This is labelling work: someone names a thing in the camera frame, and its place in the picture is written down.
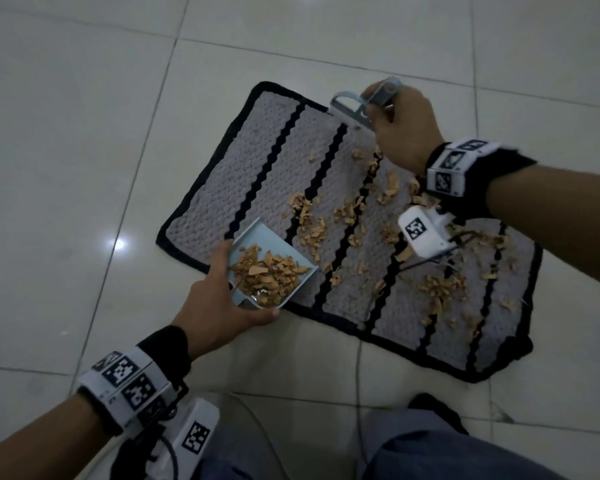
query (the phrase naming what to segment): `tile floor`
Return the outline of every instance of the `tile floor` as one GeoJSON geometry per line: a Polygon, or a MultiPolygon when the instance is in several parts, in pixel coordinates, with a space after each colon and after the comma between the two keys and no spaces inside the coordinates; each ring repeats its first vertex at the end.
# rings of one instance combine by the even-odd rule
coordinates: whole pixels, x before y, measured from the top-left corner
{"type": "MultiPolygon", "coordinates": [[[[252,86],[327,103],[389,73],[448,139],[600,172],[600,0],[0,0],[0,440],[200,279],[155,235],[252,86]]],[[[363,405],[428,390],[475,435],[600,479],[600,285],[547,255],[535,301],[535,351],[482,384],[364,345],[363,405]]],[[[349,478],[356,347],[285,314],[191,383],[245,394],[296,478],[349,478]]]]}

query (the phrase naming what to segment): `dustpan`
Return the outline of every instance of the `dustpan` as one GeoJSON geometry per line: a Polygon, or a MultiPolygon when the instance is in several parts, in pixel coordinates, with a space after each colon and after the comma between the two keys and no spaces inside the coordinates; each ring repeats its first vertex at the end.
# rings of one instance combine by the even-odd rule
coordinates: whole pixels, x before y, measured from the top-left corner
{"type": "MultiPolygon", "coordinates": [[[[299,278],[301,279],[300,284],[296,286],[296,288],[291,291],[291,293],[289,293],[289,295],[287,295],[287,297],[284,298],[284,300],[282,300],[278,306],[276,306],[276,308],[282,308],[285,306],[286,302],[289,301],[289,298],[295,295],[296,291],[300,289],[300,287],[311,277],[313,273],[315,273],[315,270],[318,269],[318,266],[302,256],[300,252],[293,249],[293,247],[286,243],[278,234],[265,226],[259,217],[233,242],[231,252],[229,252],[229,266],[232,266],[238,262],[238,259],[242,254],[240,248],[249,248],[254,244],[257,244],[260,247],[260,250],[258,251],[258,259],[263,259],[267,251],[271,251],[271,254],[274,255],[279,254],[280,256],[291,256],[294,261],[298,263],[298,265],[307,266],[310,268],[310,270],[306,273],[299,275],[299,278]]],[[[231,271],[231,269],[228,270],[228,279],[233,286],[231,297],[236,305],[240,305],[243,301],[247,300],[253,306],[256,306],[257,308],[263,308],[263,306],[260,306],[256,302],[255,297],[247,296],[238,289],[238,287],[235,285],[235,274],[231,271]]]]}

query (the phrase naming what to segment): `gray rug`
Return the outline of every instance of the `gray rug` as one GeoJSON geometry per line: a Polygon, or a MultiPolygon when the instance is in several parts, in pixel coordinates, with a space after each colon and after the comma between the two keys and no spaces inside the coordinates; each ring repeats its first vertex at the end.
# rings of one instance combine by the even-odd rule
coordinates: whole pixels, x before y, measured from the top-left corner
{"type": "Polygon", "coordinates": [[[394,259],[407,247],[397,218],[411,202],[413,175],[381,159],[368,132],[342,124],[326,110],[277,84],[257,85],[162,226],[158,245],[206,273],[218,240],[237,236],[260,217],[311,257],[300,237],[323,217],[327,231],[318,264],[332,263],[340,283],[332,284],[333,271],[316,272],[288,303],[292,312],[472,383],[531,352],[529,323],[542,249],[497,220],[472,219],[459,224],[483,236],[439,264],[401,273],[400,267],[420,261],[417,256],[403,263],[394,259]],[[361,159],[352,157],[355,150],[361,159]],[[368,167],[371,160],[376,169],[368,167]],[[400,190],[381,203],[378,197],[392,173],[400,190]],[[300,211],[289,206],[295,193],[312,202],[312,225],[303,228],[300,211]],[[334,217],[346,200],[364,202],[354,222],[334,217]],[[387,227],[396,231],[397,242],[387,238],[387,227]],[[358,246],[352,245],[356,239],[358,246]],[[359,274],[361,262],[368,271],[359,274]],[[458,278],[465,290],[452,290],[440,311],[426,288],[432,277],[458,278]]]}

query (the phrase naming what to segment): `white device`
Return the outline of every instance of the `white device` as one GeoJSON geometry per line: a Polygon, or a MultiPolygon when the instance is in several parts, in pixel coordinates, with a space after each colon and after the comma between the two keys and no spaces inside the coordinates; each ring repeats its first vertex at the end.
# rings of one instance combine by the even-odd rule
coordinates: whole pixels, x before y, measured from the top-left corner
{"type": "Polygon", "coordinates": [[[149,478],[172,480],[175,478],[174,465],[177,465],[179,479],[191,478],[219,419],[218,408],[201,397],[192,399],[185,408],[178,407],[176,416],[165,424],[164,437],[169,445],[158,441],[154,450],[158,459],[148,463],[146,474],[149,478]]]}
{"type": "Polygon", "coordinates": [[[445,226],[453,214],[440,207],[426,209],[414,205],[398,218],[398,225],[414,252],[422,258],[432,258],[455,247],[445,226]]]}

